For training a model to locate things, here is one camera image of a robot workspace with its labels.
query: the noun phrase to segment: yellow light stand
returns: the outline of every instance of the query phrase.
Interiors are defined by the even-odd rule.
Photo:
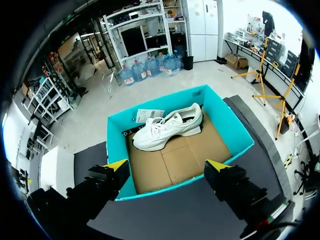
[[[231,77],[232,79],[235,79],[237,77],[247,76],[247,75],[250,75],[250,74],[256,74],[256,77],[255,77],[255,79],[253,81],[257,81],[258,79],[260,80],[259,82],[260,82],[260,85],[262,87],[263,96],[265,96],[266,94],[265,94],[265,86],[264,86],[264,81],[263,81],[263,76],[262,76],[262,70],[263,70],[262,67],[263,67],[263,64],[264,64],[264,61],[265,61],[267,45],[268,45],[268,37],[266,37],[265,41],[264,41],[263,54],[262,54],[262,57],[261,57],[259,69],[253,70],[253,71],[249,71],[249,72],[245,72],[245,73],[238,74],[238,75],[235,75],[235,76]],[[263,98],[263,104],[264,104],[264,106],[266,105],[266,98],[265,97]]]
[[[278,140],[278,137],[279,137],[279,134],[280,134],[280,130],[281,130],[281,126],[282,126],[282,121],[283,121],[284,116],[285,116],[286,97],[290,93],[290,90],[292,89],[292,87],[293,87],[293,85],[295,83],[295,77],[298,75],[299,69],[300,69],[300,63],[298,63],[298,65],[296,66],[294,75],[293,75],[293,77],[291,79],[291,83],[290,83],[288,89],[286,90],[286,92],[285,92],[285,94],[283,96],[265,95],[265,92],[263,92],[263,95],[253,95],[252,96],[254,98],[263,98],[264,101],[266,101],[266,98],[280,99],[280,102],[275,107],[276,109],[278,109],[280,106],[282,106],[280,123],[279,123],[278,131],[276,133],[275,140]]]

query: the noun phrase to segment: office chair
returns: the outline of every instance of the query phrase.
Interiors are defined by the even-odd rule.
[[[305,192],[309,193],[311,191],[316,191],[320,188],[320,172],[315,170],[317,164],[320,164],[320,155],[312,159],[309,163],[301,162],[303,165],[302,172],[295,170],[294,174],[299,174],[301,176],[301,185],[298,190],[293,193],[293,195],[303,195]]]

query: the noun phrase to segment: shoe sole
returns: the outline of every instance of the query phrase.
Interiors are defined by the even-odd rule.
[[[186,132],[182,132],[182,133],[177,133],[175,135],[172,135],[171,137],[169,137],[166,141],[164,141],[163,143],[157,145],[157,146],[153,146],[153,147],[149,147],[149,148],[137,148],[139,150],[142,150],[142,151],[146,151],[146,152],[154,152],[154,151],[159,151],[161,149],[164,149],[167,142],[169,141],[170,138],[172,138],[173,136],[183,136],[183,137],[189,137],[189,136],[193,136],[193,135],[196,135],[196,134],[199,134],[201,133],[201,128],[200,126],[197,126],[193,129],[190,129],[189,131],[186,131]]]

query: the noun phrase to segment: white cabinet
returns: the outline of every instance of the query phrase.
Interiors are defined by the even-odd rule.
[[[205,34],[218,35],[218,7],[214,0],[203,0]]]
[[[204,61],[206,58],[206,36],[190,35],[191,55],[194,62]]]
[[[182,0],[194,62],[217,59],[218,6],[215,0]]]
[[[40,187],[45,191],[54,188],[65,198],[67,188],[75,187],[74,155],[57,146],[42,157]]]
[[[205,60],[215,60],[218,54],[218,36],[205,35]]]
[[[191,35],[206,34],[203,0],[188,0],[189,27]]]

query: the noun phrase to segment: tiled floor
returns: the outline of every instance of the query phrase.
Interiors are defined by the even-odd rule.
[[[231,79],[235,72],[227,65],[219,65],[215,61],[199,62],[194,64],[191,71],[182,70],[172,77],[164,75],[150,77],[132,86],[118,86],[115,79],[110,84],[111,77],[107,76],[107,73],[107,69],[102,66],[84,84],[89,93],[83,96],[79,107],[75,111],[65,113],[59,119],[60,124],[53,125],[51,130],[57,137],[53,145],[59,144],[68,152],[77,153],[102,143],[106,141],[108,116],[145,101],[204,84],[209,85],[221,98],[239,95],[271,138],[275,139],[280,113],[273,106],[278,100],[268,99],[268,103],[263,107],[259,99],[252,97],[254,94],[261,94],[260,85],[251,85],[242,77]],[[273,95],[268,88],[266,94]],[[295,136],[296,131],[299,132],[297,127],[281,135],[278,141],[274,141],[283,162],[300,140],[299,136]],[[304,145],[300,153],[299,158],[295,159],[287,169],[292,192],[300,183],[300,179],[296,178],[298,176],[294,175],[294,170],[299,169],[300,161],[305,161],[307,158],[307,149]],[[303,207],[303,198],[299,195],[293,196],[293,201],[296,203],[293,215],[295,219]]]

